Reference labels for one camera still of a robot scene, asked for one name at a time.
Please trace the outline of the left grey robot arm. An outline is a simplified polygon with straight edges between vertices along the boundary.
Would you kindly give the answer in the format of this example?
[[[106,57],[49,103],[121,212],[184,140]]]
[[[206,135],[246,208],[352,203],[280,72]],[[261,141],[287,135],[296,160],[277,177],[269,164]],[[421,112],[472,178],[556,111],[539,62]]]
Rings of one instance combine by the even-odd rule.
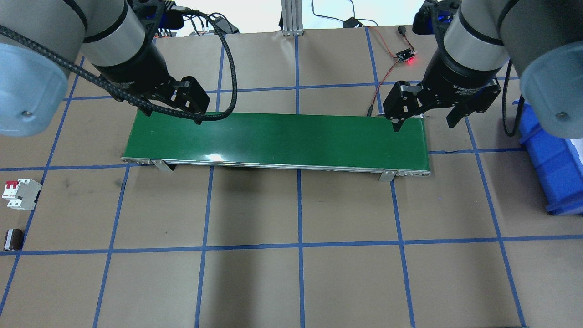
[[[210,98],[191,76],[177,80],[153,42],[159,28],[183,27],[182,7],[168,0],[3,0],[1,134],[28,137],[50,125],[67,93],[70,71],[11,31],[74,62],[79,54],[98,81],[146,102],[205,115]]]

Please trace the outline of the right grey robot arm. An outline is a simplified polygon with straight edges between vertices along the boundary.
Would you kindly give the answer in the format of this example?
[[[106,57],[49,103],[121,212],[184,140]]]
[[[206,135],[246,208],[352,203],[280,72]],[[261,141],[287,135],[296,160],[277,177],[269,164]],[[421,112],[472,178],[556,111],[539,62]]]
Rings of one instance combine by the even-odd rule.
[[[427,0],[414,17],[417,35],[437,48],[420,83],[397,81],[385,117],[406,120],[450,108],[450,128],[488,110],[502,88],[496,75],[514,67],[521,96],[547,133],[582,137],[583,5],[580,0]]]

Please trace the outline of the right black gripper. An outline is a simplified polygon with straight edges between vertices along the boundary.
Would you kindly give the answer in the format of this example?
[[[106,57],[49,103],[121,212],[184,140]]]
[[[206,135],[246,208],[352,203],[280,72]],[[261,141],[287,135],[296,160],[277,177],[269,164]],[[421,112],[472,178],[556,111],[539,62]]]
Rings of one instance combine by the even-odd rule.
[[[446,122],[448,127],[454,128],[468,113],[485,112],[500,94],[496,71],[466,68],[444,50],[438,49],[421,83],[394,83],[383,102],[383,109],[393,131],[399,132],[406,120],[422,114],[422,106],[453,107],[446,116]]]

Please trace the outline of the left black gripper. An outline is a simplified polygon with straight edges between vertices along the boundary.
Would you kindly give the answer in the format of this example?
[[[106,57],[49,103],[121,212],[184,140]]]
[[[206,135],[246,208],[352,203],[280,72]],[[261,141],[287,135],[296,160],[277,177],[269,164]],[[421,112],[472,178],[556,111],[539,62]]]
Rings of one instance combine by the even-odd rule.
[[[140,48],[131,59],[113,66],[94,65],[101,77],[115,87],[146,100],[161,101],[182,110],[178,118],[193,120],[201,125],[210,97],[195,77],[186,76],[180,81],[171,76],[162,54],[154,44]],[[137,104],[146,117],[152,115],[152,104]]]

